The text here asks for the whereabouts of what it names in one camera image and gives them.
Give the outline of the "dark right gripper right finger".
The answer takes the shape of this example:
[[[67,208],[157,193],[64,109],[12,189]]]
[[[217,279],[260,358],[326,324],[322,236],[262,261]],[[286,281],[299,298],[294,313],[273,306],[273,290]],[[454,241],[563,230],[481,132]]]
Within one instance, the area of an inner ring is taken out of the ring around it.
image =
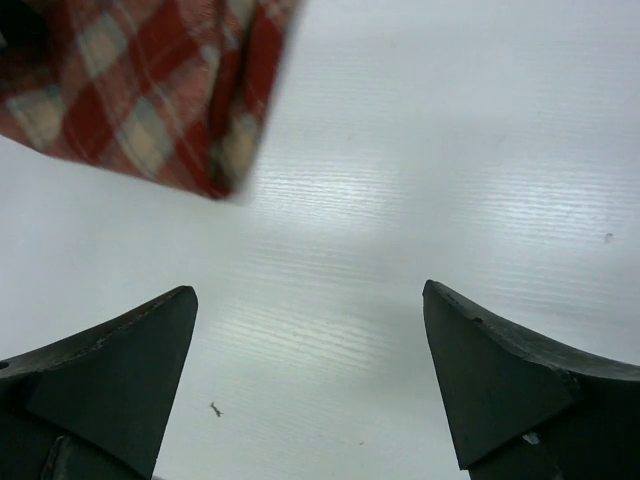
[[[553,340],[433,280],[423,315],[470,478],[638,478],[638,366]]]

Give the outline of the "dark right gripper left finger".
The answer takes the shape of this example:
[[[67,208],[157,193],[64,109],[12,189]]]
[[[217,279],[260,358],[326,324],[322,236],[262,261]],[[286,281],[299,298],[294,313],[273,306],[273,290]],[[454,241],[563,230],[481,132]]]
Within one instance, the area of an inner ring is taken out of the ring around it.
[[[2,360],[2,478],[152,478],[197,310],[180,286]]]

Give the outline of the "red beige plaid skirt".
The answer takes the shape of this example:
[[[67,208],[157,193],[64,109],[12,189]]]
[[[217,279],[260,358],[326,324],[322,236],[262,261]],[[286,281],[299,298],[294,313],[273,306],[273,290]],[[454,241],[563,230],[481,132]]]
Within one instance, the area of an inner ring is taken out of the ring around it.
[[[1,133],[200,196],[255,159],[295,1],[5,1]]]

